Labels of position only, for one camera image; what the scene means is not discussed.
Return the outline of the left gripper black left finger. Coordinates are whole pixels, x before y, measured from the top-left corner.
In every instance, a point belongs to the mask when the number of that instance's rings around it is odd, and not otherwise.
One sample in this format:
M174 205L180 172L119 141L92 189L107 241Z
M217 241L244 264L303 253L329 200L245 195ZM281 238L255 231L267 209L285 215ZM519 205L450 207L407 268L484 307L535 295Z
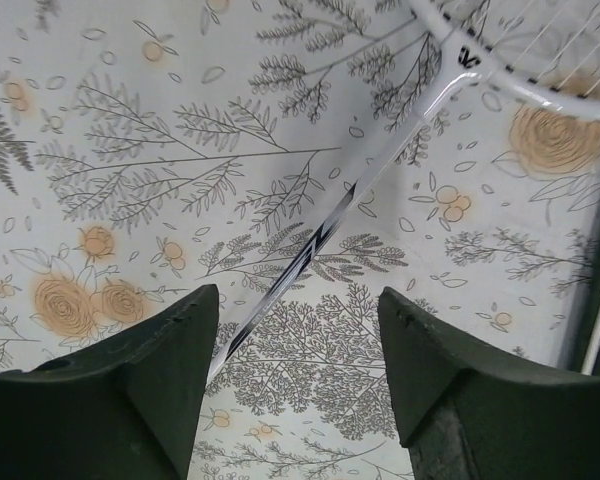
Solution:
M94 345L0 373L0 479L186 478L218 321L205 285Z

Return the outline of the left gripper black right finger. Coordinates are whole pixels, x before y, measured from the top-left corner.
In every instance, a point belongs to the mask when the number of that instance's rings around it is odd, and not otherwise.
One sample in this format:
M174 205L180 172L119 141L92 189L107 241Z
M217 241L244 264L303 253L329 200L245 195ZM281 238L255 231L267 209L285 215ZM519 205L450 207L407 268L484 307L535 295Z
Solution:
M417 479L600 479L600 376L534 363L387 287L378 320Z

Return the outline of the white badminton racket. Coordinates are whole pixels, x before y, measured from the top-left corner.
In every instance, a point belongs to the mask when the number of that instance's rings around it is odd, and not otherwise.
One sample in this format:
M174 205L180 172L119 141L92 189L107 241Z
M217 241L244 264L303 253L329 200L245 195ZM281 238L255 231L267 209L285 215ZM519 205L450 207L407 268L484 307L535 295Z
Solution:
M398 132L219 349L209 380L305 272L389 164L459 91L481 86L508 97L525 113L600 123L600 1L414 1L411 10L439 47L432 80L417 94Z

